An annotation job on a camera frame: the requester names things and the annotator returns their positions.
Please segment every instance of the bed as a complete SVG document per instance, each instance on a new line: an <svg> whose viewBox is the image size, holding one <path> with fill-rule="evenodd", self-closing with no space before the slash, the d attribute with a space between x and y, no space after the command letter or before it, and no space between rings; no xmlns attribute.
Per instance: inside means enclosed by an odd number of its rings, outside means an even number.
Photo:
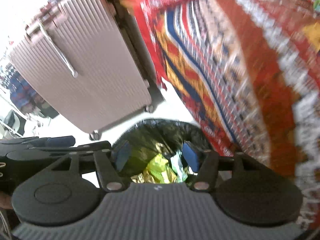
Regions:
<svg viewBox="0 0 320 240"><path fill-rule="evenodd" d="M155 65L220 155L295 181L319 225L320 18L310 0L131 0Z"/></svg>

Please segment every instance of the suitcase side handle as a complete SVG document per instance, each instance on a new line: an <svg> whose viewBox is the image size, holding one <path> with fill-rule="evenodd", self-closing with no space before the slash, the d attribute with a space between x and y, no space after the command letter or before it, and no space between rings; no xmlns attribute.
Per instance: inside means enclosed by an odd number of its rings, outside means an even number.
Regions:
<svg viewBox="0 0 320 240"><path fill-rule="evenodd" d="M40 31L42 32L43 36L49 41L49 43L54 47L56 52L59 54L63 62L66 64L67 68L70 70L72 76L76 78L78 76L78 72L73 68L67 57L63 54L63 52L58 48L56 44L54 44L53 40L51 39L50 35L44 29L44 25L41 20L38 20L38 26Z"/></svg>

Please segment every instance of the suitcase wheel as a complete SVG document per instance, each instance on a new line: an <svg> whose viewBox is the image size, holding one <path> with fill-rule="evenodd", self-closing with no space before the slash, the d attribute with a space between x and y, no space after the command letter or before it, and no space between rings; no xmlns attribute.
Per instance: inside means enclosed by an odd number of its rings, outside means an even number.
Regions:
<svg viewBox="0 0 320 240"><path fill-rule="evenodd" d="M144 108L144 111L146 111L150 114L152 114L154 112L154 110L155 110L155 107L153 105L148 105Z"/></svg>
<svg viewBox="0 0 320 240"><path fill-rule="evenodd" d="M93 132L93 133L89 134L89 140L90 141L98 141L98 140L100 140L100 138L101 138L101 136L97 132Z"/></svg>

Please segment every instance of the pink suitcase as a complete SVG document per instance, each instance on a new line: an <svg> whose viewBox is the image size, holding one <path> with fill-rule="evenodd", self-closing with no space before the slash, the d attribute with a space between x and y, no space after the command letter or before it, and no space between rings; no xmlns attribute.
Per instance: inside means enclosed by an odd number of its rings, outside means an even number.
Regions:
<svg viewBox="0 0 320 240"><path fill-rule="evenodd" d="M106 0L62 0L35 19L9 57L79 129L92 133L151 104Z"/></svg>

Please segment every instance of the gray ribbed surface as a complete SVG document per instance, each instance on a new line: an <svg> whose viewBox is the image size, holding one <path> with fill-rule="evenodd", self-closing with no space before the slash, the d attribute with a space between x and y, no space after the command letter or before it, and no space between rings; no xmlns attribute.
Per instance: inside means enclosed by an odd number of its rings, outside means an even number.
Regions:
<svg viewBox="0 0 320 240"><path fill-rule="evenodd" d="M67 18L47 30L79 76L73 78L45 38L23 39L10 53L28 83L90 133L151 104L147 87L105 0L63 0Z"/></svg>
<svg viewBox="0 0 320 240"><path fill-rule="evenodd" d="M240 224L222 213L209 194L192 192L184 183L132 183L125 192L107 194L94 213L77 223L47 229L22 224L14 235L21 240L293 240L301 232L293 223L277 228Z"/></svg>

